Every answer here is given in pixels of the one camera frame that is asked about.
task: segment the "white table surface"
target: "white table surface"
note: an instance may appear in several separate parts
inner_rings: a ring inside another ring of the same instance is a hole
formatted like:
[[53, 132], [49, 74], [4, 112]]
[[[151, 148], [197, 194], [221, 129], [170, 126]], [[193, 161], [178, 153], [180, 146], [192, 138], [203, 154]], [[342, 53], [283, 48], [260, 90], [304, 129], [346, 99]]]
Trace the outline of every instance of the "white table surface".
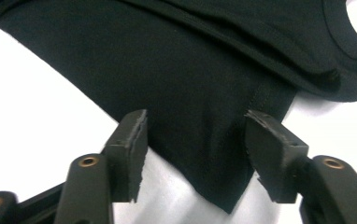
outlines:
[[[348, 1], [357, 31], [357, 1]], [[357, 171], [357, 102], [299, 93], [283, 124], [310, 145]], [[64, 182], [70, 162], [98, 153], [117, 127], [97, 105], [11, 36], [0, 31], [0, 190], [20, 202]], [[301, 223], [297, 204], [271, 203], [256, 178], [231, 215], [200, 197], [151, 149], [137, 203], [114, 203], [116, 223]]]

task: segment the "black t-shirt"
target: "black t-shirt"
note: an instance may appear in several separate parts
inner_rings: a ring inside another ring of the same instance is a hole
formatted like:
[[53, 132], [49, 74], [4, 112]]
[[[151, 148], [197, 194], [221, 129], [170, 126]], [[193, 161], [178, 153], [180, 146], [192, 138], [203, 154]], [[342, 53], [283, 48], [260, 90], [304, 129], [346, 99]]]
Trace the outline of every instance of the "black t-shirt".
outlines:
[[297, 90], [357, 100], [342, 0], [7, 0], [0, 28], [114, 119], [148, 109], [150, 146], [227, 212], [252, 174], [248, 109], [282, 119]]

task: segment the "black fabric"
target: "black fabric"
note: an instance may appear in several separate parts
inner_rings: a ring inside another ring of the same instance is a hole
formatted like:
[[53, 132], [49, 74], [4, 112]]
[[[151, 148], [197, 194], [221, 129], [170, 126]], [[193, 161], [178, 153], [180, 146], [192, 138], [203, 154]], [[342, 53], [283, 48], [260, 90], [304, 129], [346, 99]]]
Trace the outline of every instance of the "black fabric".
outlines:
[[150, 146], [227, 212], [252, 174], [248, 109], [357, 100], [345, 1], [7, 0], [0, 28], [114, 119], [147, 108]]

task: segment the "white background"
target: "white background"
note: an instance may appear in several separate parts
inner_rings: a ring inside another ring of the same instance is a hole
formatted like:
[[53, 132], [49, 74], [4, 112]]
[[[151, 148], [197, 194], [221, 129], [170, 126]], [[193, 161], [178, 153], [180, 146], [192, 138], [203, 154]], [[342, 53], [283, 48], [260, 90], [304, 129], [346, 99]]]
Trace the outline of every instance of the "white background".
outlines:
[[[357, 32], [357, 1], [348, 1]], [[310, 145], [357, 171], [357, 102], [340, 104], [306, 93], [284, 125]], [[20, 202], [65, 180], [70, 162], [99, 152], [116, 121], [15, 39], [0, 31], [0, 190]], [[138, 203], [114, 204], [120, 223], [301, 223], [298, 204], [271, 203], [253, 178], [232, 215], [206, 202], [182, 175], [149, 150]]]

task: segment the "t-shirt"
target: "t-shirt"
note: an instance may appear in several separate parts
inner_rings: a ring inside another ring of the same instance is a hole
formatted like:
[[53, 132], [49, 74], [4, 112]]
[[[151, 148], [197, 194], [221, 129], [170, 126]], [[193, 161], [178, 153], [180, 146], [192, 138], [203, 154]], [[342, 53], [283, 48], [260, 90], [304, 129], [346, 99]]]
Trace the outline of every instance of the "t-shirt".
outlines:
[[253, 172], [249, 109], [282, 119], [297, 90], [357, 100], [341, 0], [6, 0], [0, 28], [112, 118], [148, 109], [151, 148], [226, 212]]

